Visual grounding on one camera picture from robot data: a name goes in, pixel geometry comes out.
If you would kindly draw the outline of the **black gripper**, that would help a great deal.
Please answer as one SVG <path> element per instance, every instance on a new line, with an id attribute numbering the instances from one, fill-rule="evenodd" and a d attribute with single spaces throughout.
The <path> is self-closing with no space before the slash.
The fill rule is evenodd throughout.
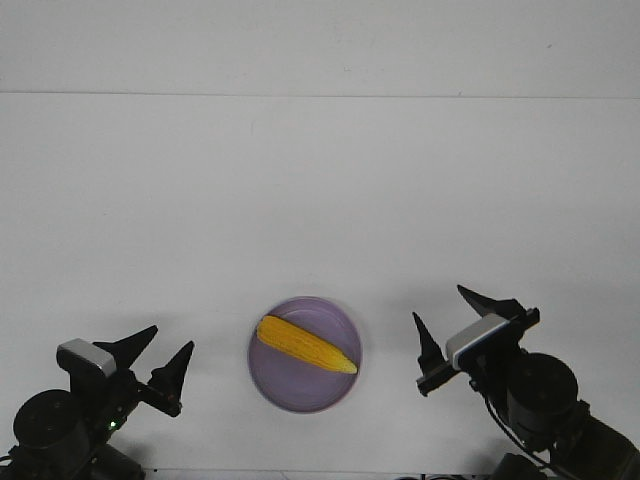
<path id="1" fill-rule="evenodd" d="M 157 332 L 158 327 L 152 325 L 117 341 L 93 342 L 104 351 L 96 357 L 95 367 L 102 373 L 119 372 L 102 381 L 71 378 L 71 393 L 79 399 L 90 430 L 118 430 L 140 403 L 170 417 L 181 413 L 182 389 L 195 347 L 193 341 L 182 346 L 165 366 L 154 369 L 147 383 L 139 381 L 129 370 Z"/>
<path id="2" fill-rule="evenodd" d="M 481 377 L 481 374 L 474 373 L 474 370 L 484 367 L 483 363 L 487 359 L 503 359 L 518 355 L 520 352 L 519 341 L 524 332 L 540 321 L 538 308 L 525 310 L 515 299 L 496 300 L 462 285 L 458 285 L 457 290 L 481 317 L 496 314 L 507 319 L 509 323 L 503 330 L 473 347 L 469 353 L 464 354 L 461 359 L 462 370 L 456 371 L 449 363 L 446 353 L 443 353 L 433 339 L 424 321 L 416 312 L 413 312 L 412 316 L 420 341 L 420 355 L 417 362 L 421 376 L 416 380 L 416 384 L 423 396 L 428 396 L 460 372 L 465 372 L 475 379 Z"/>

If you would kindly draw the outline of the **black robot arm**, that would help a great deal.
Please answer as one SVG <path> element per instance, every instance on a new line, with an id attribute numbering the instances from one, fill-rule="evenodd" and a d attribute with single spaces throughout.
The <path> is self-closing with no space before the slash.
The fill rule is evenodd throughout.
<path id="1" fill-rule="evenodd" d="M 28 399 L 13 421 L 17 440 L 5 456 L 4 479 L 143 479 L 142 466 L 110 445 L 139 404 L 177 417 L 194 342 L 189 341 L 148 382 L 131 366 L 157 334 L 150 326 L 114 342 L 75 338 L 56 351 L 70 380 Z"/>
<path id="2" fill-rule="evenodd" d="M 539 310 L 464 286 L 458 291 L 479 318 L 439 346 L 420 316 L 413 317 L 421 348 L 416 383 L 428 395 L 456 375 L 468 375 L 489 415 L 522 451 L 505 454 L 493 478 L 542 479 L 546 470 L 560 479 L 638 478 L 638 448 L 591 414 L 570 367 L 521 347 Z"/>

